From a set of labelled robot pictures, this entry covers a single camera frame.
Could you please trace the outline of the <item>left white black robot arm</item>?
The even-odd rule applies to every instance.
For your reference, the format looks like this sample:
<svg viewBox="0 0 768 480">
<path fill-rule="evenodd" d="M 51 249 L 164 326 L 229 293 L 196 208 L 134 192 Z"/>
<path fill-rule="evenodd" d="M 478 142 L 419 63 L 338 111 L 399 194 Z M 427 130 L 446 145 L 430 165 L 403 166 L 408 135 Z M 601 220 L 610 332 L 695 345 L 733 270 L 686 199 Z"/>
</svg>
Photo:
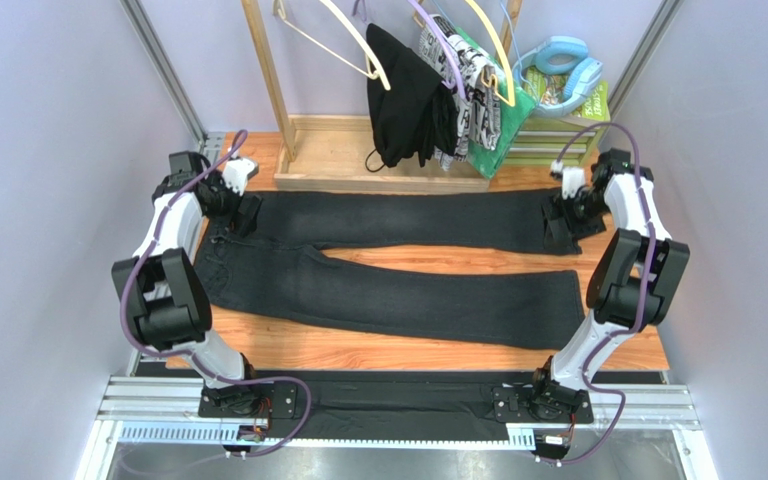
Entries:
<svg viewBox="0 0 768 480">
<path fill-rule="evenodd" d="M 211 163 L 194 152 L 169 157 L 170 173 L 152 195 L 148 233 L 111 275 L 125 335 L 143 353 L 186 359 L 202 376 L 202 399 L 220 412 L 252 416 L 266 400 L 253 367 L 213 328 L 207 292 L 190 260 L 205 219 L 228 216 L 235 229 L 252 225 L 261 201 L 246 194 L 256 161 L 233 156 Z"/>
</svg>

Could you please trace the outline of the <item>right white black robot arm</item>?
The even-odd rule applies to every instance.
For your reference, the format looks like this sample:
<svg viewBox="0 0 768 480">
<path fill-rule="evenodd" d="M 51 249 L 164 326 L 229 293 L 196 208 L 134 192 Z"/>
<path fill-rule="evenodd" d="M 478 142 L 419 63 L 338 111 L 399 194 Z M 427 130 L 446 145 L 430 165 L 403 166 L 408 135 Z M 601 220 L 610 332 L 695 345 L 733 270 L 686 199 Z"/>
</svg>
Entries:
<svg viewBox="0 0 768 480">
<path fill-rule="evenodd" d="M 553 161 L 550 174 L 561 188 L 542 203 L 544 246 L 553 253 L 604 232 L 605 215 L 615 227 L 587 287 L 585 319 L 533 376 L 528 404 L 543 420 L 575 415 L 595 370 L 627 338 L 663 321 L 690 257 L 661 223 L 650 169 L 612 148 L 591 172 Z"/>
</svg>

